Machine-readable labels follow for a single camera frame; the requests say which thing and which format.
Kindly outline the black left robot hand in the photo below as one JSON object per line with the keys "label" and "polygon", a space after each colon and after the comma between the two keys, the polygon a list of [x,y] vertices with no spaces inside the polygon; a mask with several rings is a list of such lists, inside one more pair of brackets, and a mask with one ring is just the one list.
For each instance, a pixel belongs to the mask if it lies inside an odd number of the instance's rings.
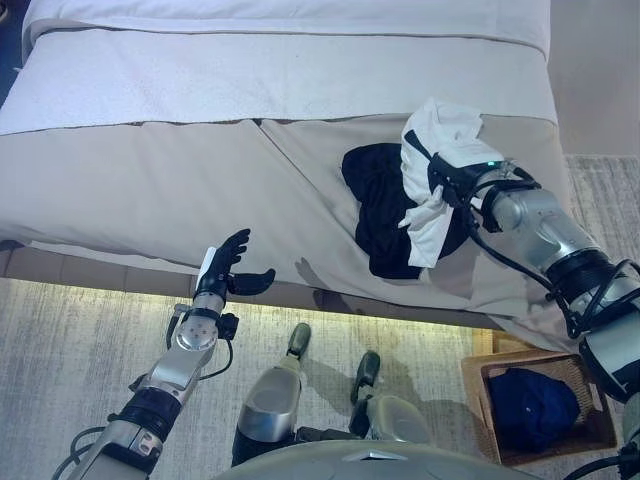
{"label": "black left robot hand", "polygon": [[247,250],[250,229],[242,229],[228,237],[219,247],[210,247],[205,254],[196,283],[193,298],[214,294],[225,300],[228,293],[237,296],[254,296],[267,291],[273,284],[276,271],[264,273],[232,273],[234,265],[241,261]]}

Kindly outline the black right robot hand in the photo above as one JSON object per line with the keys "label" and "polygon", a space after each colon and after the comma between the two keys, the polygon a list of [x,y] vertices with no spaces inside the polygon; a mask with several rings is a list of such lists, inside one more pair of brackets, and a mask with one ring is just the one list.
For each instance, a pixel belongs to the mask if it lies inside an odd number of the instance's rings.
{"label": "black right robot hand", "polygon": [[441,199],[453,208],[461,207],[463,200],[472,192],[479,179],[502,167],[502,161],[484,161],[462,167],[454,167],[434,153],[427,167],[427,180],[431,194],[441,187]]}

